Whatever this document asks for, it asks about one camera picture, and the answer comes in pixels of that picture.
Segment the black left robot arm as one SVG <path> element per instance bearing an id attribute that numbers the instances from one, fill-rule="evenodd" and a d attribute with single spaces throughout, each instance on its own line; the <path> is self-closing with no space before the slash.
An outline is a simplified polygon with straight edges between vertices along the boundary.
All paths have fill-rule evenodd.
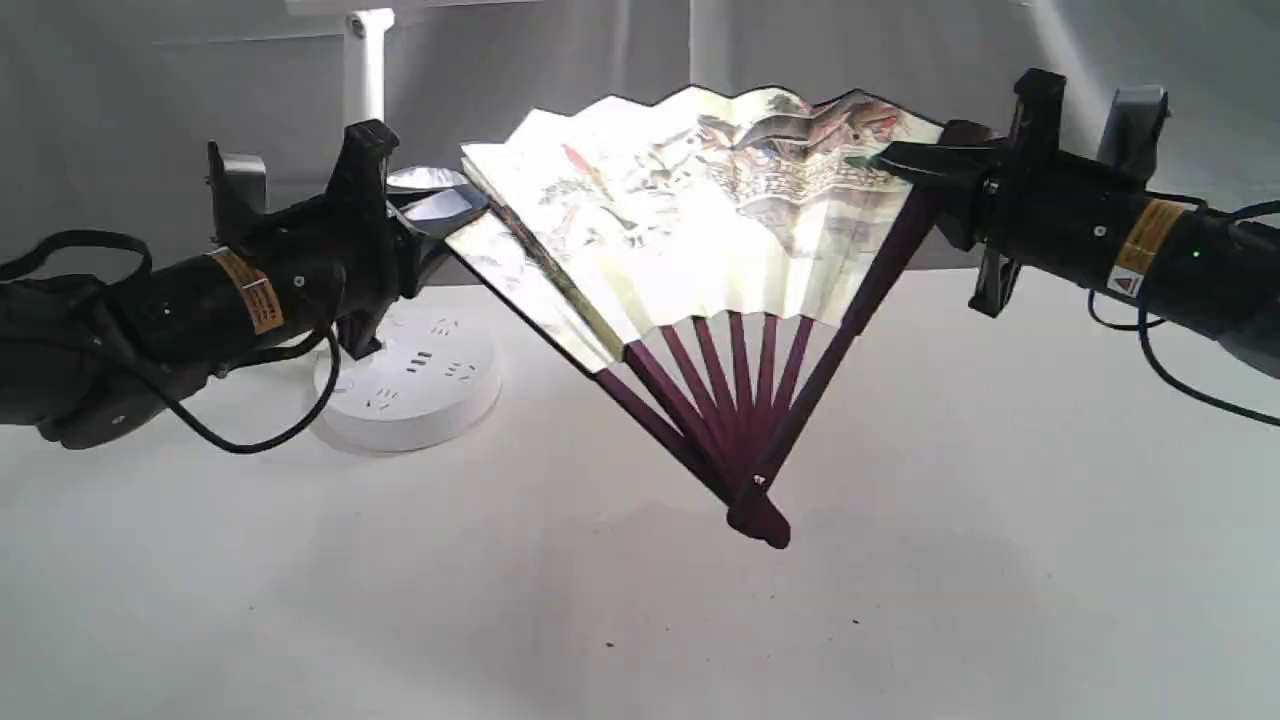
<path id="1" fill-rule="evenodd" d="M 381 348 L 390 306 L 413 299 L 445 240 L 483 217 L 462 176 L 394 184 L 397 135 L 379 119 L 346 127 L 321 193 L 265 208 L 256 156 L 207 143 L 212 249 L 156 268 L 142 240 L 96 229 L 50 234 L 3 264 L 3 424 L 93 448 L 173 413 L 210 445 L 273 450 L 316 421 L 344 361 Z M 328 347 L 314 406 L 280 434 L 234 443 L 184 406 L 210 379 Z"/>

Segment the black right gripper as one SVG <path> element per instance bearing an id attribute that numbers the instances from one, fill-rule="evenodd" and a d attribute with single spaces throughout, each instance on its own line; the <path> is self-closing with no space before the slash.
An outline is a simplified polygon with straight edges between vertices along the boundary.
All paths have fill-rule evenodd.
<path id="1" fill-rule="evenodd" d="M 874 170 L 940 196 L 961 196 L 966 240 L 983 245 L 969 306 L 997 316 L 1024 268 L 1089 291 L 1134 300 L 1190 201 L 1147 186 L 1093 158 L 1062 150 L 1066 78 L 1027 70 L 1005 138 L 895 141 L 869 160 Z"/>

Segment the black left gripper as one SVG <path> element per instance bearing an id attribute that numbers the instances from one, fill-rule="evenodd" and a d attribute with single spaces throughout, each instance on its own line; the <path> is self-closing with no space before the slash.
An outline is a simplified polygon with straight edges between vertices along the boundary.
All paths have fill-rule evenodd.
<path id="1" fill-rule="evenodd" d="M 268 211 L 239 249 L 218 245 L 265 274 L 282 309 L 282 324 L 261 333 L 242 361 L 287 359 L 280 346 L 300 334 L 307 352 L 329 329 L 343 350 L 356 348 L 357 333 L 374 331 L 374 315 L 390 301 L 396 274 L 401 297 L 415 297 L 448 254 L 445 241 L 486 213 L 488 196 L 457 170 L 393 170 L 387 202 L 394 242 L 379 170 L 399 143 L 383 120 L 347 126 L 321 193 Z"/>

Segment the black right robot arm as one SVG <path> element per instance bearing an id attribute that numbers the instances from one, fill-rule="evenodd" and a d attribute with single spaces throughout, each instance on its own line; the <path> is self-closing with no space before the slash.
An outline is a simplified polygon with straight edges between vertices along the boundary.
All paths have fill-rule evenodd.
<path id="1" fill-rule="evenodd" d="M 1157 85 L 1120 88 L 1093 158 L 1060 146 L 1066 79 L 1029 69 L 1006 136 L 896 141 L 874 165 L 942 211 L 961 250 L 984 245 L 970 307 L 997 316 L 1023 268 L 1069 281 L 1220 343 L 1277 374 L 1277 229 L 1262 202 L 1221 211 L 1148 188 L 1170 118 Z"/>

